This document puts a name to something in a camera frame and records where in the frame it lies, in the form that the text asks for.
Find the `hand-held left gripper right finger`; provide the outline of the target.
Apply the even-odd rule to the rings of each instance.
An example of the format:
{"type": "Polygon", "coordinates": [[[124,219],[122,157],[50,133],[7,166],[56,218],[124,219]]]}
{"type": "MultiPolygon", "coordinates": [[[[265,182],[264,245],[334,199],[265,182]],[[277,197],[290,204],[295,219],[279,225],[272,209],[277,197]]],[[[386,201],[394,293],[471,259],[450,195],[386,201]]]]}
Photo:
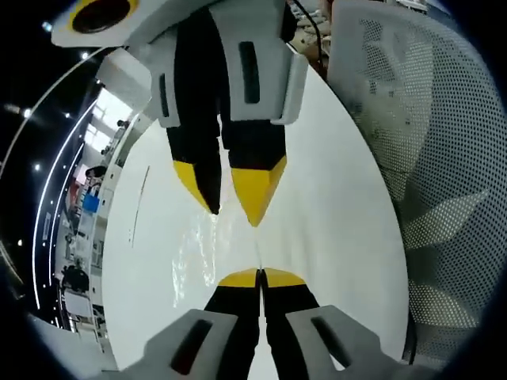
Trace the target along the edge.
{"type": "Polygon", "coordinates": [[[280,379],[415,379],[379,337],[336,306],[320,306],[290,272],[261,272],[266,333],[280,379]]]}

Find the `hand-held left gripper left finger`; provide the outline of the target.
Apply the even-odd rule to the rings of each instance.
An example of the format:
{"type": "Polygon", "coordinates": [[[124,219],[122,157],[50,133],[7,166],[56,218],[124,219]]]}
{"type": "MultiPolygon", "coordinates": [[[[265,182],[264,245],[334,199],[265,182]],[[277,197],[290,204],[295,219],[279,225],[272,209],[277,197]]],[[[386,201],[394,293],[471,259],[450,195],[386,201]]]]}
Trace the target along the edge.
{"type": "Polygon", "coordinates": [[[222,279],[202,310],[191,309],[148,340],[119,379],[247,379],[260,329],[256,268],[222,279]]]}

